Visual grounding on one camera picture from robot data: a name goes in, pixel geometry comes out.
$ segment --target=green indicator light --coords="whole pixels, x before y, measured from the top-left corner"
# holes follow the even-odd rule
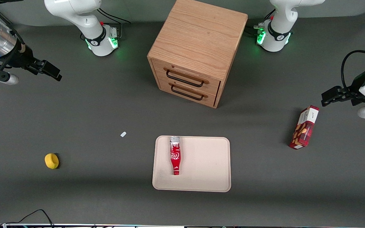
[[[87,39],[85,40],[85,42],[86,42],[86,43],[87,43],[87,45],[88,45],[88,49],[90,49],[90,50],[91,50],[90,44],[88,43]]]
[[[109,40],[109,42],[111,43],[111,45],[114,49],[118,47],[118,39],[117,38],[108,37],[108,40]]]
[[[287,38],[287,41],[285,41],[285,44],[288,43],[288,40],[290,39],[290,36],[291,36],[291,32],[288,34],[288,38]]]
[[[265,37],[266,37],[266,32],[263,31],[262,33],[260,33],[258,35],[258,37],[257,37],[257,43],[261,45],[263,43]]]

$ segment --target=yellow sponge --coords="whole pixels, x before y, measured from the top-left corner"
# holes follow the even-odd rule
[[[45,156],[46,166],[52,170],[58,167],[58,157],[57,155],[50,153]]]

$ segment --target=cardboard box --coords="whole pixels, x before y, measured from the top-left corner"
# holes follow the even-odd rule
[[[319,108],[312,105],[302,111],[297,128],[292,135],[291,148],[298,150],[308,146],[318,112]]]

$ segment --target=drawer handle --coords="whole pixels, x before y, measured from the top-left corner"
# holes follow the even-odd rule
[[[179,82],[184,82],[186,84],[189,84],[189,85],[195,86],[195,87],[201,87],[201,86],[204,85],[204,81],[202,81],[201,84],[195,84],[195,83],[192,83],[192,82],[185,81],[183,79],[179,79],[179,78],[173,77],[173,76],[171,76],[171,75],[168,74],[169,72],[170,72],[170,70],[167,70],[167,72],[165,73],[167,75],[167,78],[171,78],[171,79],[174,79],[174,80],[179,81]]]
[[[186,96],[186,97],[189,97],[191,99],[194,99],[194,100],[197,100],[197,101],[201,101],[203,98],[204,98],[204,95],[201,96],[201,98],[197,98],[197,97],[194,97],[194,96],[191,96],[191,95],[188,95],[188,94],[185,94],[183,92],[180,92],[180,91],[177,91],[177,90],[174,90],[174,85],[171,85],[171,91],[175,92],[175,93],[178,93],[180,95],[183,95],[183,96]]]

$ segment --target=gray table surface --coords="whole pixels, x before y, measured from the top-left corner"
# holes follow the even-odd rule
[[[55,223],[365,227],[359,107],[322,108],[310,145],[287,146],[300,111],[340,84],[343,57],[365,49],[365,15],[299,19],[279,53],[244,36],[218,109],[157,88],[146,54],[161,26],[125,25],[120,49],[102,58],[75,26],[19,29],[63,79],[13,69],[19,84],[0,84],[0,222],[41,208]],[[348,83],[364,70],[365,55],[351,57]],[[231,190],[154,189],[160,135],[227,137]],[[47,153],[59,153],[59,170]]]

